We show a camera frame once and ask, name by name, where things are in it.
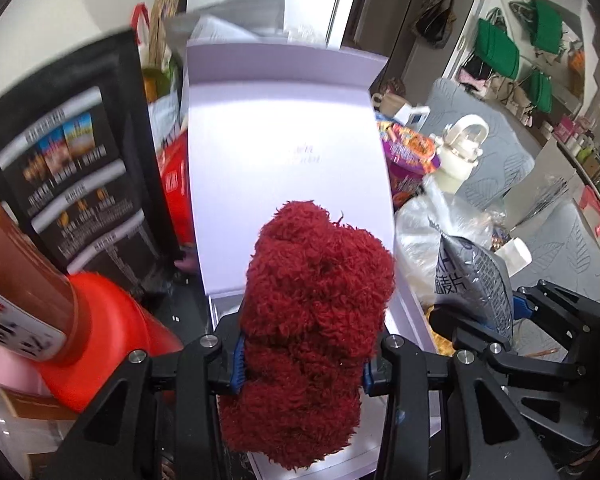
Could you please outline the silver foil packet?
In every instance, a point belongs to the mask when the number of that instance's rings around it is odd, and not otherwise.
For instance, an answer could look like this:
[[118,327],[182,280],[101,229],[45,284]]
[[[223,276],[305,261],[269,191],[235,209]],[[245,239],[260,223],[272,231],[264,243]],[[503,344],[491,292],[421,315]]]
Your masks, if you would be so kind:
[[505,263],[472,240],[440,232],[434,300],[512,342],[513,289]]

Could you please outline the red fuzzy soft object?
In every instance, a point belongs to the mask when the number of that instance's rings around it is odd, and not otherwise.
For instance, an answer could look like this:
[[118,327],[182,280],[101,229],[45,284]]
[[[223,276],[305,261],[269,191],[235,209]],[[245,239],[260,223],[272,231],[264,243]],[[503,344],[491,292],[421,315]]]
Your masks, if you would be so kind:
[[289,202],[261,229],[246,278],[245,382],[220,397],[223,440],[306,468],[345,448],[360,424],[363,367],[384,328],[393,258],[370,232]]

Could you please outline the near grey leaf cushion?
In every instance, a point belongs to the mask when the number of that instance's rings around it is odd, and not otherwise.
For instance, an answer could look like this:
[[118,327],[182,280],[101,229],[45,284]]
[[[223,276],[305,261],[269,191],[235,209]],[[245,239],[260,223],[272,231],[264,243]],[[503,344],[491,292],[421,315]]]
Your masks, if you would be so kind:
[[[600,303],[600,248],[573,200],[561,200],[537,230],[520,237],[532,263],[515,274],[513,289],[549,281]],[[529,320],[515,322],[514,348],[521,356],[562,362],[567,350]]]

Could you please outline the grey leaf cushion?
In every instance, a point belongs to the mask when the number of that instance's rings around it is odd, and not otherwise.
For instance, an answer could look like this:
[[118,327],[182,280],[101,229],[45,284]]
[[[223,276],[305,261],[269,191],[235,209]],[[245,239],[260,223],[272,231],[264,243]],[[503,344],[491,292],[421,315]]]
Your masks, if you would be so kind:
[[[600,248],[573,200],[561,200],[537,230],[520,237],[532,263],[515,274],[513,289],[549,281],[600,303]],[[567,350],[529,320],[515,322],[514,348],[521,356],[562,362]]]
[[532,171],[534,159],[519,142],[505,115],[471,96],[455,81],[438,78],[432,84],[426,105],[430,114],[422,129],[425,134],[441,134],[447,125],[465,115],[478,115],[489,127],[477,166],[457,191],[467,203],[486,209]]

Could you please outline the red plastic bottle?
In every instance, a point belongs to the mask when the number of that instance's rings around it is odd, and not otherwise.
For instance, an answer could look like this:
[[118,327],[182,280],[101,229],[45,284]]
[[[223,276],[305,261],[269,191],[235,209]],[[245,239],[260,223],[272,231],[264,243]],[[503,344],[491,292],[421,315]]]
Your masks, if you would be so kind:
[[118,365],[134,350],[163,356],[183,349],[166,326],[125,290],[94,273],[70,276],[79,299],[76,340],[62,356],[36,366],[55,399],[82,412]]

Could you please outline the far grey leaf cushion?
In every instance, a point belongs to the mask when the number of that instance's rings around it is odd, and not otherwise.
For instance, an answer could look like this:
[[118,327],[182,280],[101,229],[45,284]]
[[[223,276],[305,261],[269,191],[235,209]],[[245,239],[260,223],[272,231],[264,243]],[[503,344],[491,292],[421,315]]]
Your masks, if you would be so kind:
[[478,115],[489,127],[477,166],[457,191],[467,203],[486,209],[532,171],[534,159],[519,142],[505,115],[471,96],[455,81],[438,78],[432,84],[426,105],[430,114],[422,129],[425,134],[441,134],[447,125],[465,115]]

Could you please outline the cream white kettle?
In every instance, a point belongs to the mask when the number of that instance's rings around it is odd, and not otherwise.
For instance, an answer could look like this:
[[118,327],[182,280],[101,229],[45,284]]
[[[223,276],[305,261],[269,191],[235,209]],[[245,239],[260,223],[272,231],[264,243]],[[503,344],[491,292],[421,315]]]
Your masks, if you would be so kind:
[[461,117],[447,125],[441,134],[430,133],[440,162],[434,180],[442,192],[455,194],[470,177],[488,135],[488,124],[476,114]]

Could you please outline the purple instant noodle bowl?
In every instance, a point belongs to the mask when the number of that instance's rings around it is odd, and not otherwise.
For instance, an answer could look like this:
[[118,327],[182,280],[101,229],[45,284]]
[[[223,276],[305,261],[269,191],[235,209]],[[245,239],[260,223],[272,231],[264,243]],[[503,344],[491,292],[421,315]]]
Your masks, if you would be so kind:
[[429,136],[393,120],[378,119],[377,127],[392,195],[413,195],[422,178],[440,166],[437,145]]

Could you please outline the brown labelled spice jar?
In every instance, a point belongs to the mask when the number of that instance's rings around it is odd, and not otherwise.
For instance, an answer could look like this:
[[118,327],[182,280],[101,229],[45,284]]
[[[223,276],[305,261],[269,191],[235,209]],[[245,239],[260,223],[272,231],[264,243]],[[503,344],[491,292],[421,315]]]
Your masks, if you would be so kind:
[[0,346],[36,362],[56,358],[70,344],[78,311],[65,275],[0,203]]

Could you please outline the lavender gift box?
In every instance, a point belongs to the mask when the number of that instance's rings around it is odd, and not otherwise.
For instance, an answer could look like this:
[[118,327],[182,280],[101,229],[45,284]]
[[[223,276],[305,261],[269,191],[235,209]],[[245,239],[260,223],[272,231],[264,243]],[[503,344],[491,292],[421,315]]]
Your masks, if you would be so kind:
[[244,298],[262,226],[312,200],[394,241],[388,170],[368,87],[383,58],[279,41],[189,41],[188,177],[215,321]]

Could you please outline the green tote bag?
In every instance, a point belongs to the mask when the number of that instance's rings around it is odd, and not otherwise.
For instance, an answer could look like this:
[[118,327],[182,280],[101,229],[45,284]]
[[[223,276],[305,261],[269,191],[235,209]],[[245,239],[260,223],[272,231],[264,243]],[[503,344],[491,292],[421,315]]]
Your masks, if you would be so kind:
[[475,54],[495,73],[508,79],[518,77],[520,59],[518,47],[506,32],[483,18],[478,21]]

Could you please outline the black printed brochure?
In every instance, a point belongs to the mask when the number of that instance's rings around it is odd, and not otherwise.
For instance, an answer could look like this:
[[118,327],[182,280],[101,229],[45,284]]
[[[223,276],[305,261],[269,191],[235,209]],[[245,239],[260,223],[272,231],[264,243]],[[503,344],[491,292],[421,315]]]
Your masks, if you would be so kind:
[[131,29],[100,38],[0,97],[0,202],[67,275],[135,297],[178,256]]

